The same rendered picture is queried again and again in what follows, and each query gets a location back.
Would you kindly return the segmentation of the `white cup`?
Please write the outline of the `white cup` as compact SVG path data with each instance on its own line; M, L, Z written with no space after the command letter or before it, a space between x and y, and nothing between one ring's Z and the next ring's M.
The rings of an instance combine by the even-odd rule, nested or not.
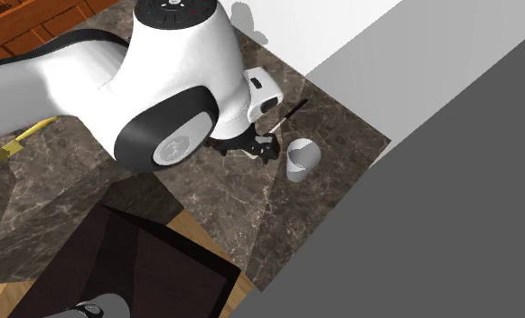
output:
M286 177L290 182L301 182L319 164L322 152L318 144L308 138L292 141L286 150Z

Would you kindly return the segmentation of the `yellow knife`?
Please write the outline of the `yellow knife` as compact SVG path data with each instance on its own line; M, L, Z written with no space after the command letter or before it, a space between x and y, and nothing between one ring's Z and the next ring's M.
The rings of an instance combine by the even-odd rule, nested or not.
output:
M55 122L57 119L58 119L57 117L50 117L50 118L44 119L38 122L37 124L29 127L24 132L22 132L19 136L17 136L15 139L11 140L9 143L2 146L0 148L0 163L7 160L9 157L11 157L12 155L18 153L19 151L23 149L23 146L21 145L22 140L42 130L44 127Z

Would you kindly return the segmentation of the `black and white pen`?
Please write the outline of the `black and white pen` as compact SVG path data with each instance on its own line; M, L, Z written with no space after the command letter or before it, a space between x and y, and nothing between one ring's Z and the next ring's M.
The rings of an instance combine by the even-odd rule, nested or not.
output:
M307 102L308 98L302 99L294 108L292 108L284 117L282 117L268 132L267 134L273 134L275 133L280 126L286 122L296 111L298 111L300 108L302 108ZM245 150L241 150L247 157L250 159L256 159L257 157Z

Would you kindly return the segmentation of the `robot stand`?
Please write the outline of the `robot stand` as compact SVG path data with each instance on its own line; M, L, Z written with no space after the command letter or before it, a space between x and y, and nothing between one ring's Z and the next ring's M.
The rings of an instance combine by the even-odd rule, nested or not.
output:
M239 274L164 224L96 204L8 318L219 318Z

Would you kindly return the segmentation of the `brown wooden cabinet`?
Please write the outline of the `brown wooden cabinet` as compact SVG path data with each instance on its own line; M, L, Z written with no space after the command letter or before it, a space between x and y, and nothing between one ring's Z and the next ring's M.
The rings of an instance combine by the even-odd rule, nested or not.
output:
M0 0L0 59L28 52L120 0Z

